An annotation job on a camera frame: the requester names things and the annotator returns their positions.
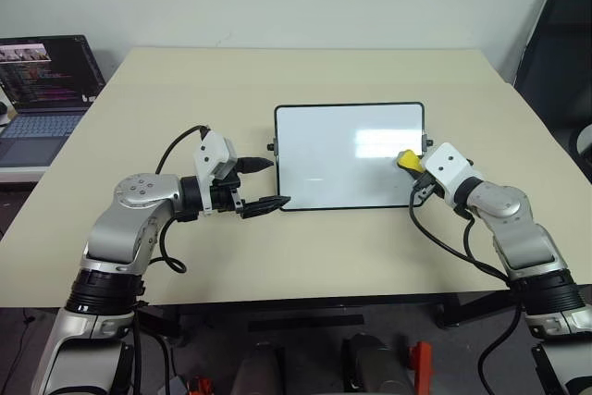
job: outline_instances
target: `floor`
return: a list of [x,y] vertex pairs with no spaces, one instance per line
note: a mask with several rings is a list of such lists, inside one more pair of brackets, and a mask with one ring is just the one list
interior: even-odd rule
[[[24,199],[14,194],[0,218],[6,229],[7,215],[14,215]],[[474,298],[477,294],[466,294]],[[586,298],[590,301],[589,291]],[[340,344],[343,339],[364,332],[395,347],[401,340],[415,344],[428,341],[434,350],[432,393],[437,395],[475,395],[485,393],[476,374],[480,352],[509,325],[507,312],[448,330],[437,328],[426,304],[367,305],[361,307],[292,311],[232,311],[208,315],[184,315],[181,324],[188,332],[188,342],[175,347],[179,373],[185,377],[208,376],[216,386],[216,395],[229,394],[241,358],[261,341],[284,348],[288,395],[331,393],[342,390]],[[6,394],[28,393],[44,342],[55,315],[27,309],[36,320],[30,325],[17,370]],[[308,327],[253,331],[250,323],[303,316],[362,315],[364,323],[341,327]],[[19,346],[23,330],[20,309],[0,309],[0,382],[4,382]],[[487,362],[487,376],[497,394],[541,394],[530,348],[536,341],[521,322],[511,338],[495,351]],[[142,340],[142,393],[155,394],[163,385],[163,361],[153,339]]]

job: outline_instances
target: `beige table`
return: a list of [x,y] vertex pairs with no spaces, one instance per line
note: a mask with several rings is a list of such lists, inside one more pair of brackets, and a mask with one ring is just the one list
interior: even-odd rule
[[[523,99],[476,51],[133,50],[43,176],[0,243],[0,306],[57,306],[114,186],[152,172],[178,134],[209,124],[239,155],[270,156],[280,104],[421,101],[436,143],[452,142],[489,180],[526,191],[536,220],[580,283],[592,282],[592,190]],[[164,172],[192,173],[189,138]],[[245,176],[247,200],[273,194],[275,171]],[[463,221],[434,198],[419,217],[460,247]],[[500,265],[483,224],[480,259]],[[170,254],[145,275],[152,303],[496,290],[500,283],[442,252],[405,209],[234,214],[177,224]]]

